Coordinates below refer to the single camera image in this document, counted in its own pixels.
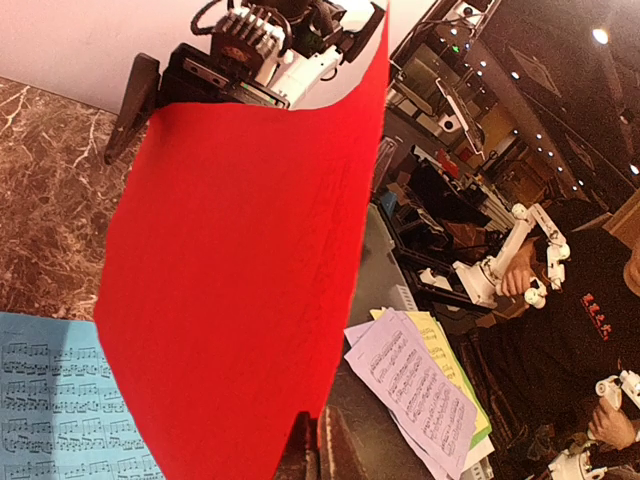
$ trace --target human hand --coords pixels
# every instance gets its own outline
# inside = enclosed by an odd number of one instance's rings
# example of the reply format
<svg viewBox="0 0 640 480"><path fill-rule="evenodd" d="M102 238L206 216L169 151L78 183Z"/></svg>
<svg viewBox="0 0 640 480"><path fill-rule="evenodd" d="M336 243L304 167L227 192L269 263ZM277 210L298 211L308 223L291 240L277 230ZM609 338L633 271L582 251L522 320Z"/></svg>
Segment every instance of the human hand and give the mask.
<svg viewBox="0 0 640 480"><path fill-rule="evenodd" d="M531 268L531 256L528 252L520 251L513 257L507 271L502 277L502 295L515 297L524 295L531 288L531 279L536 274Z"/></svg>
<svg viewBox="0 0 640 480"><path fill-rule="evenodd" d="M616 410L604 397L593 411L589 429L596 440L623 450L636 441L636 429L621 410Z"/></svg>

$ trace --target sheet music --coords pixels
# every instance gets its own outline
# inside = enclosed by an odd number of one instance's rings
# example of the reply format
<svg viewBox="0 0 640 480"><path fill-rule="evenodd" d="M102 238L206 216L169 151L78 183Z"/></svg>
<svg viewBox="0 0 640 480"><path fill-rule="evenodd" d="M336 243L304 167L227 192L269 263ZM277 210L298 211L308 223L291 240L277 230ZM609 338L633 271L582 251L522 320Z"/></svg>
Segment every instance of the sheet music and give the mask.
<svg viewBox="0 0 640 480"><path fill-rule="evenodd" d="M96 327L0 314L0 480L164 480Z"/></svg>
<svg viewBox="0 0 640 480"><path fill-rule="evenodd" d="M477 410L421 343L396 312L387 310L345 358L406 433L457 480Z"/></svg>

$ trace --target blue sheet music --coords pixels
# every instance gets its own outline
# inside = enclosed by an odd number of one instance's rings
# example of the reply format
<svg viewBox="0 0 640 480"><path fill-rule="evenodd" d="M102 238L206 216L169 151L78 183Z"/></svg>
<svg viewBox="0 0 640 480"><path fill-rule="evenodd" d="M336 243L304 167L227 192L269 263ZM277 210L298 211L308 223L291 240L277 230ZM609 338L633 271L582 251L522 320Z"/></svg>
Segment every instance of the blue sheet music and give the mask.
<svg viewBox="0 0 640 480"><path fill-rule="evenodd" d="M0 480L163 480L88 322L0 314Z"/></svg>

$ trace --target wall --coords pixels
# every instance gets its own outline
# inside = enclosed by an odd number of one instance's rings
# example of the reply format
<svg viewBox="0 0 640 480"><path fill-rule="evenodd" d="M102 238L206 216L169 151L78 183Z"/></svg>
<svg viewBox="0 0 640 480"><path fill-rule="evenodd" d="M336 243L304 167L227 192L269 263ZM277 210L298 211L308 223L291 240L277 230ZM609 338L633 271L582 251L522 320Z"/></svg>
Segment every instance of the wall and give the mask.
<svg viewBox="0 0 640 480"><path fill-rule="evenodd" d="M604 226L629 248L640 238L640 190L638 190Z"/></svg>
<svg viewBox="0 0 640 480"><path fill-rule="evenodd" d="M118 111L135 55L163 63L181 42L208 50L206 38L189 30L205 0L1 0L0 76ZM386 5L387 0L376 0ZM435 0L394 0L390 51ZM224 4L203 20L222 15ZM377 49L375 41L332 82L322 83L301 105L335 103L361 80Z"/></svg>

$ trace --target man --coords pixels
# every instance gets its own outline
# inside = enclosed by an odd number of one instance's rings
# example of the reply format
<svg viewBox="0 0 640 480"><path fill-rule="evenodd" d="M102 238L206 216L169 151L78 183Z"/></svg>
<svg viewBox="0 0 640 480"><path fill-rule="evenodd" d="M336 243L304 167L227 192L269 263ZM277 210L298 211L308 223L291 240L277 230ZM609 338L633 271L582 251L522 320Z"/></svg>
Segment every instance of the man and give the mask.
<svg viewBox="0 0 640 480"><path fill-rule="evenodd" d="M604 230L571 233L567 241L566 282L544 309L452 342L491 417L498 451L520 467L554 455L549 438L579 424L579 405L598 381L623 369L640 373L640 240L631 260ZM538 262L546 263L544 239L522 247L503 292L524 294L534 270L545 271ZM589 420L595 437L615 448L636 441L625 413L605 401Z"/></svg>

